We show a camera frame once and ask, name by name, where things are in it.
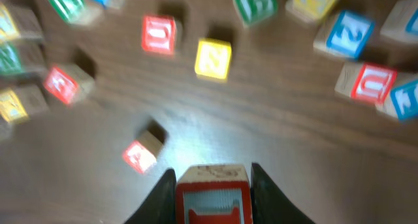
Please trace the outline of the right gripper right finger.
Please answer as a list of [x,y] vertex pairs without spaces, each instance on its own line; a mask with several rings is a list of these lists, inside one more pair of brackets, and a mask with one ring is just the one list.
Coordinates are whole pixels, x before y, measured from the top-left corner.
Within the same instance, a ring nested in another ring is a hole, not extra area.
[[251,164],[251,199],[256,224],[314,224],[258,163]]

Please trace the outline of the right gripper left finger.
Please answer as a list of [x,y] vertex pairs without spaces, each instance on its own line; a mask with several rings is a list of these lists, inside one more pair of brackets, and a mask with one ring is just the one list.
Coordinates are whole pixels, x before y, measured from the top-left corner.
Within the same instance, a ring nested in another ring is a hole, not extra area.
[[176,174],[170,168],[160,177],[140,207],[125,224],[176,224]]

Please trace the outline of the red I block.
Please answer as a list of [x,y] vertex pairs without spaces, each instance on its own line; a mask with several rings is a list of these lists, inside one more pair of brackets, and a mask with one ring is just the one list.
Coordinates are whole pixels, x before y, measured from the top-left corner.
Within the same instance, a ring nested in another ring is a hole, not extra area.
[[175,188],[176,222],[253,224],[251,190],[244,165],[189,167]]

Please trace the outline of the red A block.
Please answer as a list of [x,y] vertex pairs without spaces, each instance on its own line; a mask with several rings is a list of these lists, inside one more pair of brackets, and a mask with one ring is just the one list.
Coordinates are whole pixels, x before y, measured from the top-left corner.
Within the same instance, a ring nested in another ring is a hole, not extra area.
[[122,158],[135,171],[144,174],[156,164],[163,143],[151,132],[144,131],[122,153]]

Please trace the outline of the blue 2 block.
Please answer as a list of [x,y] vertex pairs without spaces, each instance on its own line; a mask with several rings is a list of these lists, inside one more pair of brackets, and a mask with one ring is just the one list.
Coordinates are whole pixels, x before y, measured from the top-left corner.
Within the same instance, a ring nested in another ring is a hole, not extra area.
[[350,10],[342,10],[320,27],[313,47],[336,58],[357,59],[374,28],[375,23],[371,19]]

